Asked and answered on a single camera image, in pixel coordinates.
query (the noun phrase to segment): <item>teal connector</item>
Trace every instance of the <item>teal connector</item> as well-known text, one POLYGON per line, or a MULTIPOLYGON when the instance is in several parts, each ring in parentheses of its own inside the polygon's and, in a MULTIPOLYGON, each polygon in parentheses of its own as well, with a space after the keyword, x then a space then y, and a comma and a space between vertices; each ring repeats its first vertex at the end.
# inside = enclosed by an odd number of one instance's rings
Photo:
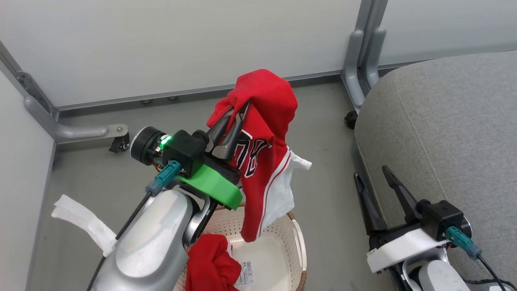
POLYGON ((478 259, 478 256, 483 252, 480 248, 478 248, 472 239, 466 236, 461 230, 457 229, 454 226, 447 228, 445 232, 445 237, 454 245, 462 248, 467 255, 473 259, 478 259))
POLYGON ((156 175, 155 180, 145 187, 145 192, 151 192, 151 196, 156 197, 156 195, 161 192, 162 188, 174 181, 176 176, 179 175, 180 170, 181 165, 179 162, 170 161, 169 164, 156 175))

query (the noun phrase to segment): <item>green led light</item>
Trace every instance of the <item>green led light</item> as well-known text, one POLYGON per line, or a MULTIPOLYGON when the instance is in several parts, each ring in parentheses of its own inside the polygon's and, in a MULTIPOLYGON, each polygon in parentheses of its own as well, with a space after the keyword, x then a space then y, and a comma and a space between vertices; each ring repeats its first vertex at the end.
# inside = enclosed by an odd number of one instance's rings
POLYGON ((166 144, 170 139, 172 138, 172 136, 167 136, 166 138, 164 138, 162 141, 160 141, 160 144, 161 145, 164 145, 166 144))

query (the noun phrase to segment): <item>white cloth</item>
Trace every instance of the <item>white cloth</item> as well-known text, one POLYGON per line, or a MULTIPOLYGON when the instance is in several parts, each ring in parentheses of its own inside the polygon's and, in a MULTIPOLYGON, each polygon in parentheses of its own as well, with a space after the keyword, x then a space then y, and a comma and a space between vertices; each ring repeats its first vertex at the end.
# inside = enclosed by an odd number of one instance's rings
POLYGON ((101 248, 104 257, 115 249, 116 234, 86 207, 66 195, 62 195, 54 206, 52 217, 68 221, 85 230, 101 248))
POLYGON ((308 170, 311 166, 311 162, 299 157, 288 149, 284 159, 282 159, 282 162, 278 165, 277 170, 271 175, 271 180, 266 187, 266 193, 264 195, 265 207, 263 210, 265 213, 262 217, 261 227, 257 236, 271 225, 271 223, 294 208, 294 197, 293 191, 291 190, 293 170, 308 170))

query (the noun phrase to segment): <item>round motor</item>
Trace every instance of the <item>round motor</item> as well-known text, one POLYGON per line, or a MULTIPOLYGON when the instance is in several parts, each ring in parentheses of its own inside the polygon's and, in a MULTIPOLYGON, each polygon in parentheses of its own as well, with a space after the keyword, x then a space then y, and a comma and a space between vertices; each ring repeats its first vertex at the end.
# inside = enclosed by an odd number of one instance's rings
POLYGON ((160 142, 167 138, 169 135, 161 130, 152 126, 144 127, 133 138, 129 149, 131 157, 146 166, 152 165, 162 154, 160 142))
POLYGON ((463 221, 461 222, 461 232, 469 238, 472 238, 472 227, 466 217, 463 217, 463 221))

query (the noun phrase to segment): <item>laundry basket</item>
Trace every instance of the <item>laundry basket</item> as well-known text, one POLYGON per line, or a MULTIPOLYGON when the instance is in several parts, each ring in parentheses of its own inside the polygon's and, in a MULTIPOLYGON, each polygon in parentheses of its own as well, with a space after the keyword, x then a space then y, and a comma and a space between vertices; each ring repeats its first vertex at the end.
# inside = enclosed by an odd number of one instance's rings
MULTIPOLYGON (((203 233, 221 234, 232 244, 232 256, 242 265, 235 287, 240 291, 302 291, 307 277, 307 254, 300 226, 292 213, 271 224, 254 242, 240 236, 242 203, 236 211, 218 208, 203 233)), ((173 291, 184 291, 185 266, 173 291)))

